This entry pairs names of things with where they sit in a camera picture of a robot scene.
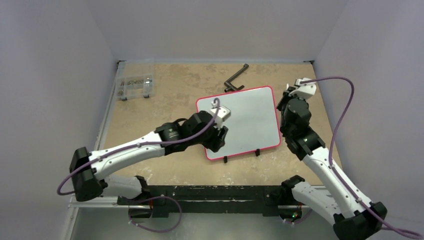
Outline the red framed whiteboard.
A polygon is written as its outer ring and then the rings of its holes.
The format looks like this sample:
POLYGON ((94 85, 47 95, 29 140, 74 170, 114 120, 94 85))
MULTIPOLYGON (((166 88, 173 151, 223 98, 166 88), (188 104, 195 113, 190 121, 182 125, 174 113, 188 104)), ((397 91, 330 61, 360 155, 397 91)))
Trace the red framed whiteboard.
POLYGON ((215 98, 219 98, 220 105, 230 111, 230 116, 223 122, 228 128, 225 145, 218 152, 205 149, 208 160, 226 160, 248 153, 259 155, 262 150, 280 145, 281 135, 272 87, 266 85, 201 97, 196 101, 196 109, 211 109, 215 98))

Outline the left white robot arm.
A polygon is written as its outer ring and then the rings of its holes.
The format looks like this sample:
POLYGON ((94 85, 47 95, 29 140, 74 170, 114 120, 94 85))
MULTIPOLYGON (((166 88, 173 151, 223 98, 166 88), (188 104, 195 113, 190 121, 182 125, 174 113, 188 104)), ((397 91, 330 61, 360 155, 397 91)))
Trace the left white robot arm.
POLYGON ((216 153, 225 145, 228 128, 223 123, 230 115, 230 110, 222 106, 201 110, 188 119, 166 122, 145 136, 116 147, 91 152, 80 147, 73 153, 66 180, 72 181, 79 202, 119 196, 142 205, 149 199, 146 180, 114 173, 141 161, 183 152, 194 145, 216 153))

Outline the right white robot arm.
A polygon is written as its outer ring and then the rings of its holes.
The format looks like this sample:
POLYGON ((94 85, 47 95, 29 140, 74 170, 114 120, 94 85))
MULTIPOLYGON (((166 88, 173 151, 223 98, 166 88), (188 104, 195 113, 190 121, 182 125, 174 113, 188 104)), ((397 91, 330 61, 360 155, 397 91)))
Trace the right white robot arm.
POLYGON ((315 190, 298 175, 284 181, 280 196, 288 204, 306 204, 324 218, 340 240, 366 240, 379 232, 388 211, 373 202, 349 180, 329 156, 324 141, 310 127, 307 99, 317 87, 287 86, 276 109, 281 112, 280 132, 289 150, 321 180, 330 195, 315 190))

